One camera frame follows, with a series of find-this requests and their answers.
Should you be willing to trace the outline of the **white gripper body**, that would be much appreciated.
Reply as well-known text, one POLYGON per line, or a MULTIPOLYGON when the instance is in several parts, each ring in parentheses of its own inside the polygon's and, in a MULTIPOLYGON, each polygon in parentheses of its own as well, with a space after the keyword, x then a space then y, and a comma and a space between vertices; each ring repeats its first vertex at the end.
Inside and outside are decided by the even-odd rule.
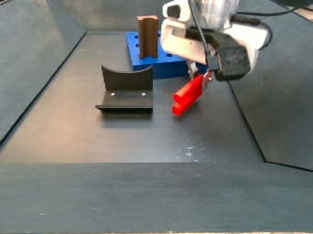
POLYGON ((239 0, 173 0, 166 3, 161 35, 163 50, 205 64, 202 39, 187 37, 187 30, 201 27, 203 33, 229 35, 247 49, 250 69, 254 69, 269 33, 259 26, 231 22, 238 3, 239 0))

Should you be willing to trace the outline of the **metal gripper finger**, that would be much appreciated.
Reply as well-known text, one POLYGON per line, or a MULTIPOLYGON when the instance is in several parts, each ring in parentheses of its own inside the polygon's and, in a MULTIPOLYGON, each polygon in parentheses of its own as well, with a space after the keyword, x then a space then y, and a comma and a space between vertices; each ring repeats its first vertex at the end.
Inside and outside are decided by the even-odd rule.
POLYGON ((203 74, 203 78, 202 78, 202 90, 206 90, 207 84, 214 80, 213 75, 214 75, 213 71, 207 71, 203 74))
POLYGON ((190 76, 190 79, 193 80, 193 78, 197 76, 195 73, 198 71, 198 68, 197 68, 195 62, 191 60, 186 60, 186 64, 189 67, 189 76, 190 76))

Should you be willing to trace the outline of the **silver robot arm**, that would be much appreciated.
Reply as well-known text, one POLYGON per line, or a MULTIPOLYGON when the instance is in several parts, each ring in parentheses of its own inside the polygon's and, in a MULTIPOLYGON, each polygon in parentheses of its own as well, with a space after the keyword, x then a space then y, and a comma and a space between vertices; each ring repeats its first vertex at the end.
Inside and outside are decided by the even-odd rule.
POLYGON ((239 0, 173 0, 163 5, 161 44, 187 61, 190 77, 239 80, 254 69, 270 32, 235 14, 239 0))

